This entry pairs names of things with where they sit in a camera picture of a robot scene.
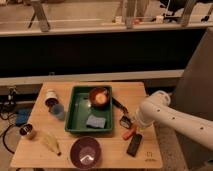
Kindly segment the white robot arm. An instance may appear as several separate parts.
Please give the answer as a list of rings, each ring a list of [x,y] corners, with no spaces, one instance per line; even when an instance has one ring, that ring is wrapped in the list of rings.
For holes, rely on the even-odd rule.
[[[170,96],[164,91],[146,97],[135,113],[138,126],[146,129],[157,121],[213,150],[213,121],[174,110],[169,107],[170,102]]]

